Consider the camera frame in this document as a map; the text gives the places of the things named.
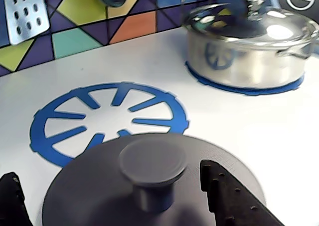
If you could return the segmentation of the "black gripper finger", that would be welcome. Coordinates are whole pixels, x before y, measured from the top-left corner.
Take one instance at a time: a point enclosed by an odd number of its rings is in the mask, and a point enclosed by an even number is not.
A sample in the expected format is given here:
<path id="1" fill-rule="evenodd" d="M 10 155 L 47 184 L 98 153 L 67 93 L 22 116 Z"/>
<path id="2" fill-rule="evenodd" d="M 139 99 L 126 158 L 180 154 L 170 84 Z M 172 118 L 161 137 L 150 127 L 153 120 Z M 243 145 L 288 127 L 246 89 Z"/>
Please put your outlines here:
<path id="1" fill-rule="evenodd" d="M 217 226 L 282 226 L 236 177 L 212 160 L 200 162 L 200 187 Z"/>
<path id="2" fill-rule="evenodd" d="M 25 197 L 18 175 L 15 172 L 0 178 L 0 225 L 33 226 L 25 203 Z"/>

